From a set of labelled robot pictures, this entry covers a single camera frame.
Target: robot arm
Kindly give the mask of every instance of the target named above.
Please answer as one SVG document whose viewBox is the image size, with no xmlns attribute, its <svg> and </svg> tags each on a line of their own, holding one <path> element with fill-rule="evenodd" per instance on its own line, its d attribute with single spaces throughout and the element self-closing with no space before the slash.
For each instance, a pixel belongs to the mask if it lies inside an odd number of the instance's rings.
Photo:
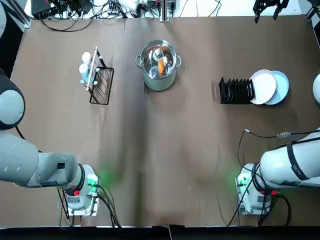
<svg viewBox="0 0 320 240">
<path fill-rule="evenodd" d="M 25 108 L 20 89 L 0 69 L 0 181 L 25 188 L 60 187 L 72 214 L 97 212 L 94 196 L 99 179 L 89 165 L 78 164 L 70 153 L 39 152 L 32 143 L 7 131 L 21 122 Z"/>
<path fill-rule="evenodd" d="M 320 132 L 267 151 L 260 160 L 260 175 L 272 189 L 320 186 Z"/>
<path fill-rule="evenodd" d="M 0 131 L 0 159 L 0 181 L 25 188 L 65 186 L 78 171 L 73 155 L 38 152 L 32 143 L 8 131 Z"/>
<path fill-rule="evenodd" d="M 253 11 L 255 14 L 255 23 L 257 24 L 260 18 L 260 14 L 268 7 L 276 6 L 273 14 L 273 19 L 277 20 L 279 13 L 282 9 L 288 6 L 289 0 L 255 0 Z"/>
<path fill-rule="evenodd" d="M 272 190 L 319 187 L 319 146 L 320 128 L 299 141 L 265 152 L 260 164 L 246 164 L 236 178 L 240 212 L 266 214 L 270 210 Z"/>
</svg>

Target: brown table surface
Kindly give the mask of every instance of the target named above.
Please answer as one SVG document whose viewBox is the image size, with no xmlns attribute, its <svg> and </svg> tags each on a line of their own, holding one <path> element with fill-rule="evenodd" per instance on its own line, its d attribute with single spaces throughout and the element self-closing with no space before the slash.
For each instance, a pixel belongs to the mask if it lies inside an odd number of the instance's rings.
<svg viewBox="0 0 320 240">
<path fill-rule="evenodd" d="M 55 28 L 72 20 L 48 22 Z M 79 21 L 83 27 L 88 21 Z M 172 43 L 182 58 L 174 85 L 145 89 L 135 57 L 154 39 Z M 110 103 L 89 103 L 79 84 L 83 52 L 98 46 L 115 69 Z M 261 17 L 94 20 L 85 30 L 47 30 L 40 22 L 24 32 L 12 80 L 26 99 L 20 129 L 41 151 L 72 152 L 101 175 L 113 192 L 124 226 L 179 224 L 225 226 L 236 209 L 235 176 L 241 170 L 237 147 L 244 128 L 260 135 L 311 131 L 320 109 L 312 83 L 320 52 L 312 25 L 303 15 Z M 221 105 L 212 89 L 221 77 L 250 78 L 257 70 L 284 72 L 286 99 L 275 106 Z M 241 156 L 258 163 L 264 151 L 286 140 L 245 135 Z M 57 226 L 54 188 L 25 189 L 0 183 L 0 226 Z M 292 207 L 292 225 L 320 224 L 320 191 L 283 191 Z M 282 225 L 287 208 L 279 201 L 265 221 Z M 256 225 L 256 216 L 241 217 Z M 82 226 L 109 226 L 100 204 L 98 217 Z"/>
</svg>

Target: white plate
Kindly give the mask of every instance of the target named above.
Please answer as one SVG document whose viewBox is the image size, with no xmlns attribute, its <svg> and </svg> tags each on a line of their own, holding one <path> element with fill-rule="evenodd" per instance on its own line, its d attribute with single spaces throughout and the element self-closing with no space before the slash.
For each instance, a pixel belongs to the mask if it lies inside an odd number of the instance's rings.
<svg viewBox="0 0 320 240">
<path fill-rule="evenodd" d="M 272 98 L 265 104 L 274 105 L 280 103 L 289 91 L 289 80 L 287 76 L 281 71 L 272 71 L 276 79 L 276 89 Z"/>
<path fill-rule="evenodd" d="M 268 102 L 274 95 L 277 81 L 272 71 L 263 69 L 251 76 L 255 98 L 251 100 L 253 104 L 261 105 Z"/>
</svg>

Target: pot handle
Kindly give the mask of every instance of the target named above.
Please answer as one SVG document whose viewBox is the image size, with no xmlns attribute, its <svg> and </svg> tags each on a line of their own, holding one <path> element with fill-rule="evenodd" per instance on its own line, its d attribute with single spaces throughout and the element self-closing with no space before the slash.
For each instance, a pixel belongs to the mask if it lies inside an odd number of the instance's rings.
<svg viewBox="0 0 320 240">
<path fill-rule="evenodd" d="M 140 59 L 140 58 L 141 58 L 141 55 L 136 56 L 136 58 L 135 58 L 135 65 L 137 65 L 137 66 L 141 69 L 141 65 L 139 65 L 139 64 L 137 63 L 137 60 Z"/>
<path fill-rule="evenodd" d="M 176 65 L 176 67 L 179 67 L 181 65 L 181 62 L 182 62 L 181 61 L 181 57 L 179 55 L 177 55 L 176 58 L 180 60 L 180 63 Z"/>
</svg>

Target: dish rack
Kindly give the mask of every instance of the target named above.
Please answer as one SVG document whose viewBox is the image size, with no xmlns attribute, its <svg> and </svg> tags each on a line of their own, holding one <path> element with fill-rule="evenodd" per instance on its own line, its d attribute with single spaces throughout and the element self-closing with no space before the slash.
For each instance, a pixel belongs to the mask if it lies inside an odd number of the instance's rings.
<svg viewBox="0 0 320 240">
<path fill-rule="evenodd" d="M 219 83 L 221 104 L 252 104 L 255 89 L 251 79 L 229 79 L 225 82 L 221 78 Z"/>
<path fill-rule="evenodd" d="M 108 105 L 110 100 L 110 92 L 114 79 L 115 70 L 106 66 L 102 55 L 95 47 L 91 61 L 90 72 L 87 83 L 83 83 L 87 92 L 90 93 L 89 102 L 95 105 Z"/>
</svg>

